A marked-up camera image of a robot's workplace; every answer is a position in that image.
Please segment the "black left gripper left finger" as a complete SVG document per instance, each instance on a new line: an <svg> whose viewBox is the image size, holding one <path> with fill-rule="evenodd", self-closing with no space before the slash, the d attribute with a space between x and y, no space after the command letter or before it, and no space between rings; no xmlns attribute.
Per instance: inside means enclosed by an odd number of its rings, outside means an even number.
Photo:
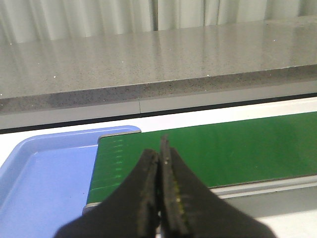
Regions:
<svg viewBox="0 0 317 238"><path fill-rule="evenodd" d="M154 238L159 225L157 171L159 155L143 151L123 183L102 203L64 225L56 238Z"/></svg>

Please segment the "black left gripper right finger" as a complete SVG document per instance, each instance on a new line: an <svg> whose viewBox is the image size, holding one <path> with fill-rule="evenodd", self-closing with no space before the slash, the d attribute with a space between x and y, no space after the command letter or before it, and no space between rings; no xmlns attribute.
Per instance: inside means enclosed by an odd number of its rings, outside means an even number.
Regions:
<svg viewBox="0 0 317 238"><path fill-rule="evenodd" d="M160 142L162 231L167 238L273 238L266 225L212 193L167 136Z"/></svg>

